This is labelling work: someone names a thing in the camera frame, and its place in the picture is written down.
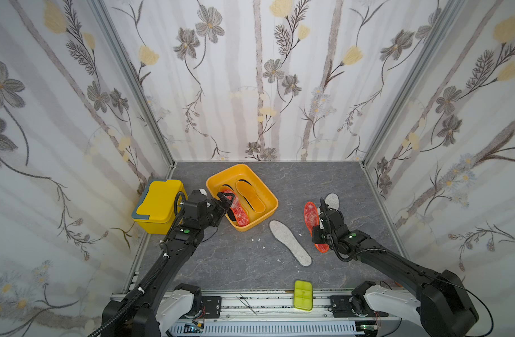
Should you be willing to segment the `orange translucent insole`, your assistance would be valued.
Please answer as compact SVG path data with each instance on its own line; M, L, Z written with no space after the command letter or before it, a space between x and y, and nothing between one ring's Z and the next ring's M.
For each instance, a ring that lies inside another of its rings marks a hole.
M246 180L236 182L236 189L239 195L248 203L255 213L263 213L266 210L264 202L257 195L256 189Z
M219 191L226 196L226 198L232 200L236 198L238 195L235 190L230 185L222 185Z

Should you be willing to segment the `red patterned insole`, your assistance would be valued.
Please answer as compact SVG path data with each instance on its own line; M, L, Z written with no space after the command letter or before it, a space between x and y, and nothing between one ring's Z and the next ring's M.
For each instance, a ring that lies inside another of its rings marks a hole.
M315 227L320 227L320 218L316 205L313 202L307 202L304 207L305 225L309 230L311 238L314 237L313 231ZM329 251L327 244L314 244L316 249L325 254Z
M242 203L239 200L239 197L236 197L232 202L232 210L237 220L237 226L246 227L250 223L248 214L246 210L243 208Z

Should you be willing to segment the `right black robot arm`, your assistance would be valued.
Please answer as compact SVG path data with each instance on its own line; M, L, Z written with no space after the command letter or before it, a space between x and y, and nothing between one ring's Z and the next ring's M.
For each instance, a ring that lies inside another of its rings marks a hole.
M455 273L437 272L383 247L369 234L350 230L343 214L320 201L319 224L312 230L315 244L326 244L342 262L359 261L388 276L409 292L393 296L380 285L359 286L373 311L389 313L422 327L429 336L466 336L479 314Z

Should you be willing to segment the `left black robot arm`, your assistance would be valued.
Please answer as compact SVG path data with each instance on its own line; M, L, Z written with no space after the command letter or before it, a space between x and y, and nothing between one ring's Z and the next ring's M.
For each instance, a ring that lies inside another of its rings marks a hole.
M174 199L173 224L160 241L161 254L153 267L123 300L110 300L101 326L91 336L163 336L183 315L198 310L200 289L180 288L165 300L168 286L203 241L205 229L218 227L235 202L233 192L207 198L200 190Z

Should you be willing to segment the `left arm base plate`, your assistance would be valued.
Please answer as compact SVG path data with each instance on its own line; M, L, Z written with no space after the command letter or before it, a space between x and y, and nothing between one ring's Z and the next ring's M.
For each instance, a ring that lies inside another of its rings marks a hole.
M196 299L197 313L194 315L194 320L219 319L221 308L221 296L199 296Z

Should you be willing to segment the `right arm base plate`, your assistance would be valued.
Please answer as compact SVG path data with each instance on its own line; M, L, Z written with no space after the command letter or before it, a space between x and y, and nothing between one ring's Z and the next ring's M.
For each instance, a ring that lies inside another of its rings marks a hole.
M335 318L378 318L389 316L388 313L371 310L363 296L331 296L328 311Z

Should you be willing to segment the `black insole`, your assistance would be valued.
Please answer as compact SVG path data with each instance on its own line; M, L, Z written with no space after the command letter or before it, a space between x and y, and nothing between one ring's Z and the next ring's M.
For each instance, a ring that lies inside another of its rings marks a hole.
M228 216L229 220L231 220L231 221L233 221L235 223L237 222L236 217L235 217L232 209L228 209L227 212L226 212L226 215Z
M255 189L253 186L246 180L240 179L236 182L236 189L239 192L239 195L246 201L248 206L255 211L255 208L252 205L252 200L256 195Z

